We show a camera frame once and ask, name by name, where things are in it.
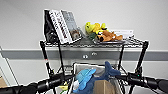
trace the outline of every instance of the plush bear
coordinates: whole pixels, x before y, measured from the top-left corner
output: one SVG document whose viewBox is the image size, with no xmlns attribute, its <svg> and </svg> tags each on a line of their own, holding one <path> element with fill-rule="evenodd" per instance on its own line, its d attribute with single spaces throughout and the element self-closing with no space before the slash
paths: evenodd
<svg viewBox="0 0 168 94">
<path fill-rule="evenodd" d="M 114 34 L 114 32 L 109 32 L 107 30 L 103 30 L 102 35 L 97 35 L 100 42 L 104 42 L 104 41 L 115 41 L 115 40 L 122 40 L 123 36 L 117 36 L 116 34 Z"/>
</svg>

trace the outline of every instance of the blue object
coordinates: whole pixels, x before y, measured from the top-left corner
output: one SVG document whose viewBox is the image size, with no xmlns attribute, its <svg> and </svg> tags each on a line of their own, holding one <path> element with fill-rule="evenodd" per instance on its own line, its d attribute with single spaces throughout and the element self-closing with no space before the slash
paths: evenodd
<svg viewBox="0 0 168 94">
<path fill-rule="evenodd" d="M 94 82 L 96 80 L 109 80 L 109 75 L 110 76 L 121 75 L 121 72 L 113 69 L 110 63 L 106 61 L 105 62 L 105 72 L 103 73 L 103 75 L 101 75 L 100 77 L 92 77 L 88 81 L 88 83 L 86 83 L 86 87 L 83 90 L 79 90 L 77 93 L 78 94 L 93 94 Z"/>
<path fill-rule="evenodd" d="M 87 82 L 91 79 L 92 74 L 96 72 L 96 69 L 84 69 L 81 70 L 76 79 L 79 82 L 79 87 L 77 90 L 74 90 L 74 93 L 77 93 L 79 90 L 83 90 L 86 87 Z"/>
<path fill-rule="evenodd" d="M 92 74 L 96 72 L 96 69 L 84 69 L 81 70 L 78 75 L 76 76 L 76 79 L 79 83 L 81 83 L 83 80 L 86 81 L 86 79 L 89 81 Z"/>
</svg>

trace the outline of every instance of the book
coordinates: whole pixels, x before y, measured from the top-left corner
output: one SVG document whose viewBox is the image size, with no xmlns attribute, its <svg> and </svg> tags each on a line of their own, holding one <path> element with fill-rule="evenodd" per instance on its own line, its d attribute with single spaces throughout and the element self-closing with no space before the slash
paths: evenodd
<svg viewBox="0 0 168 94">
<path fill-rule="evenodd" d="M 82 37 L 80 34 L 80 29 L 76 25 L 73 13 L 68 12 L 68 11 L 64 11 L 64 10 L 61 10 L 60 13 L 64 19 L 63 22 L 66 25 L 66 29 L 68 29 L 68 31 L 69 31 L 69 34 L 68 34 L 69 43 L 73 43 L 73 42 L 81 39 Z"/>
<path fill-rule="evenodd" d="M 60 12 L 57 10 L 49 10 L 49 15 L 53 23 L 53 26 L 57 32 L 60 43 L 61 44 L 67 43 L 69 41 L 67 34 L 66 34 L 68 31 L 65 31 L 63 29 L 63 25 L 61 23 L 62 19 L 60 17 Z"/>
<path fill-rule="evenodd" d="M 73 13 L 63 10 L 49 10 L 49 14 L 61 44 L 74 43 L 81 39 Z"/>
</svg>

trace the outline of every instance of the yellow plush toy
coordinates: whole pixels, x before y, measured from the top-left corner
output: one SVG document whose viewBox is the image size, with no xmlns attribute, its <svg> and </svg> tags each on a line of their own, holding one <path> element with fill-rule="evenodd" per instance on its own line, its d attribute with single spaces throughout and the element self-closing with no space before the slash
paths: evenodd
<svg viewBox="0 0 168 94">
<path fill-rule="evenodd" d="M 100 27 L 99 23 L 91 24 L 90 22 L 87 22 L 85 25 L 85 30 L 86 30 L 87 34 L 91 34 L 93 32 L 98 34 L 99 32 L 103 32 L 105 27 L 106 27 L 105 23 L 102 23 L 102 25 Z"/>
</svg>

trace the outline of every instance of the stuffed toy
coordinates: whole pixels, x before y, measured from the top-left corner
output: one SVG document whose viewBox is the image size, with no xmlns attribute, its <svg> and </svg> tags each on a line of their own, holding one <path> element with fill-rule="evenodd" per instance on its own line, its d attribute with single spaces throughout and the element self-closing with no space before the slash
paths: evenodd
<svg viewBox="0 0 168 94">
<path fill-rule="evenodd" d="M 102 23 L 101 27 L 100 27 L 99 23 L 91 24 L 90 22 L 87 22 L 85 24 L 85 30 L 86 30 L 88 35 L 91 34 L 91 33 L 98 34 L 98 32 L 102 32 L 105 29 L 106 29 L 106 24 L 105 23 Z"/>
<path fill-rule="evenodd" d="M 96 80 L 109 80 L 109 75 L 110 76 L 115 76 L 115 75 L 121 75 L 121 72 L 118 70 L 115 70 L 111 67 L 110 63 L 108 61 L 105 62 L 105 72 L 100 76 L 100 77 L 94 77 L 92 75 L 91 79 L 86 83 L 86 86 L 83 90 L 76 90 L 74 93 L 77 94 L 92 94 L 93 93 L 93 87 L 94 87 L 94 82 Z"/>
<path fill-rule="evenodd" d="M 74 93 L 77 93 L 79 90 L 83 90 L 86 87 L 86 83 L 91 79 L 92 74 L 96 72 L 96 69 L 84 69 L 81 70 L 76 76 L 77 81 L 79 82 L 78 89 L 74 90 Z"/>
<path fill-rule="evenodd" d="M 104 30 L 102 35 L 97 35 L 98 39 L 100 40 L 100 42 L 104 42 L 104 41 L 115 41 L 115 40 L 122 40 L 123 36 L 117 36 L 116 34 L 114 34 L 114 32 L 109 32 L 107 30 Z"/>
</svg>

